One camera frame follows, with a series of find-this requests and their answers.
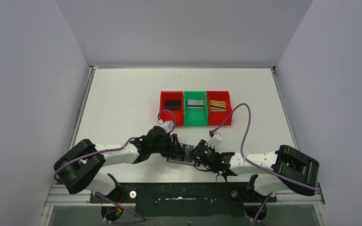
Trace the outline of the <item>red leather card holder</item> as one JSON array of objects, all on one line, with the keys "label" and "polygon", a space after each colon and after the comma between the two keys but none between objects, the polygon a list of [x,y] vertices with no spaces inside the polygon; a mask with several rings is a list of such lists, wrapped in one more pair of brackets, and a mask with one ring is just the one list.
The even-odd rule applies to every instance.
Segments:
[{"label": "red leather card holder", "polygon": [[196,146],[183,143],[180,143],[180,145],[185,154],[183,156],[168,157],[167,162],[199,167],[200,163],[195,162],[189,154]]}]

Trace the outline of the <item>dark grey card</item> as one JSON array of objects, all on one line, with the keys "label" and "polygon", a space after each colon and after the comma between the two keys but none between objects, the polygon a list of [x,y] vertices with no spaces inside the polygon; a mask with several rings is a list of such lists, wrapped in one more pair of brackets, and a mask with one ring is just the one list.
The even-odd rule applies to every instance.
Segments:
[{"label": "dark grey card", "polygon": [[165,100],[165,106],[181,105],[181,100]]}]

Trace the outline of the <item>gold VIP card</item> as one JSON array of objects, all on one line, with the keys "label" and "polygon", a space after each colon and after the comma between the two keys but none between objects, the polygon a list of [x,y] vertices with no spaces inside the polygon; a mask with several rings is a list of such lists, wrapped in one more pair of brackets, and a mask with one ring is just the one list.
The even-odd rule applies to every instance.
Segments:
[{"label": "gold VIP card", "polygon": [[210,100],[209,101],[209,106],[210,106],[210,108],[226,109],[226,102],[225,101]]}]

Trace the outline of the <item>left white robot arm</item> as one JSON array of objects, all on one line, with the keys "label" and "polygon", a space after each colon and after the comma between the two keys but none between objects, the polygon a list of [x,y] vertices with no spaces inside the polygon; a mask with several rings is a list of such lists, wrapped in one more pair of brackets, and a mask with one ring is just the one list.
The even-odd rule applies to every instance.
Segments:
[{"label": "left white robot arm", "polygon": [[123,145],[97,145],[83,139],[64,154],[53,166],[54,179],[65,185],[70,194],[89,190],[115,201],[121,193],[120,184],[101,168],[121,163],[137,164],[152,154],[162,157],[184,156],[185,151],[176,134],[165,126],[154,126],[146,135],[131,137]]}]

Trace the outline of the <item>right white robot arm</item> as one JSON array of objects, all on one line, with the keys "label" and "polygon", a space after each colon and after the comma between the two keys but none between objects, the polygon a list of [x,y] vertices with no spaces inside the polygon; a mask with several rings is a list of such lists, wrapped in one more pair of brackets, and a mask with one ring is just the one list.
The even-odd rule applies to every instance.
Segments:
[{"label": "right white robot arm", "polygon": [[319,192],[316,188],[319,162],[288,145],[281,145],[278,150],[269,153],[219,153],[201,140],[189,154],[210,172],[224,178],[256,175],[254,183],[246,188],[247,197],[253,201],[284,190],[304,196]]}]

